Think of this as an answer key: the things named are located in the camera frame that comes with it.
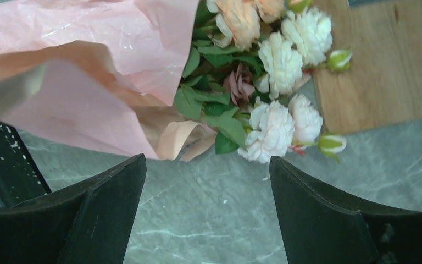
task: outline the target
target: wood grain surface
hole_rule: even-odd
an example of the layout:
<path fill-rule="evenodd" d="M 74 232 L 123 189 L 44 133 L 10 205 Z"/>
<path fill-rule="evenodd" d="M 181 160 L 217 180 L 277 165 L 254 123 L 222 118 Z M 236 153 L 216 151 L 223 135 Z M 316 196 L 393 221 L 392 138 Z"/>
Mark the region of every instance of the wood grain surface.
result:
<path fill-rule="evenodd" d="M 348 134 L 422 118 L 422 0 L 315 4 L 332 17 L 333 49 L 353 50 L 348 72 L 315 71 L 325 130 Z"/>

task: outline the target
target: peach paper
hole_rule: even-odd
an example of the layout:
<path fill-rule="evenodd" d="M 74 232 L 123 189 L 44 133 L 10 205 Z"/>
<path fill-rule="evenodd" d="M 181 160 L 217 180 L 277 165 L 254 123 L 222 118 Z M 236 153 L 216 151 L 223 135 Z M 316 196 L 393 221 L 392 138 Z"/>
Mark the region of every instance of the peach paper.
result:
<path fill-rule="evenodd" d="M 198 139 L 194 151 L 202 152 L 215 133 L 171 106 L 197 3 L 0 4 L 0 83 L 45 66 L 39 91 L 0 119 L 46 139 L 125 156 L 174 159 Z"/>

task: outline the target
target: wrapping paper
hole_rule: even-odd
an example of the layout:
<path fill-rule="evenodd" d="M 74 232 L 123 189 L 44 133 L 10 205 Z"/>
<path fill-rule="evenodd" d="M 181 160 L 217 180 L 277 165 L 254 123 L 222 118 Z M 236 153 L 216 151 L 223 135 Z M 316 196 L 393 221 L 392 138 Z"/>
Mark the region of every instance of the wrapping paper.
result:
<path fill-rule="evenodd" d="M 0 4 L 0 87 L 15 83 L 26 95 L 0 109 L 0 119 L 46 139 L 119 155 L 174 159 L 196 140 L 183 159 L 202 153 L 215 132 L 171 106 L 197 3 Z"/>

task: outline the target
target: black object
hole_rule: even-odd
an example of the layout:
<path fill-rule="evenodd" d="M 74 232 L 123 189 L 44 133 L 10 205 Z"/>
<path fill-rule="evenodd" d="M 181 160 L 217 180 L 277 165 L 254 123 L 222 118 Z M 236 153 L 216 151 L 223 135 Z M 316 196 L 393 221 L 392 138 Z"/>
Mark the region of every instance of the black object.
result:
<path fill-rule="evenodd" d="M 17 130 L 0 123 L 0 206 L 12 207 L 50 192 Z"/>
<path fill-rule="evenodd" d="M 279 157 L 270 179 L 290 264 L 422 264 L 422 212 L 351 195 Z"/>
<path fill-rule="evenodd" d="M 0 264 L 121 264 L 146 159 L 138 155 L 51 194 L 0 208 Z"/>

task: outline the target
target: peach flower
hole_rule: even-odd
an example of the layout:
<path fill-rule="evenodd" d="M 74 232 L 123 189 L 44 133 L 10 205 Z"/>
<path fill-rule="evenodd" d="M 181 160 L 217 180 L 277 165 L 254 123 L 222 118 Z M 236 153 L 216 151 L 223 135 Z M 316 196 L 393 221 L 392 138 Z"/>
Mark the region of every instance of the peach flower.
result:
<path fill-rule="evenodd" d="M 261 19 L 266 23 L 272 23 L 281 17 L 285 11 L 284 0 L 254 0 Z"/>
<path fill-rule="evenodd" d="M 259 39 L 260 25 L 258 12 L 253 0 L 207 0 L 211 13 L 217 13 L 216 25 L 224 35 L 214 39 L 218 47 L 227 47 L 233 40 L 237 48 L 248 50 Z"/>
<path fill-rule="evenodd" d="M 240 106 L 250 101 L 250 96 L 255 92 L 255 87 L 252 85 L 252 79 L 252 72 L 240 63 L 237 67 L 237 71 L 232 71 L 224 80 L 224 87 L 230 92 L 232 103 L 236 106 Z"/>

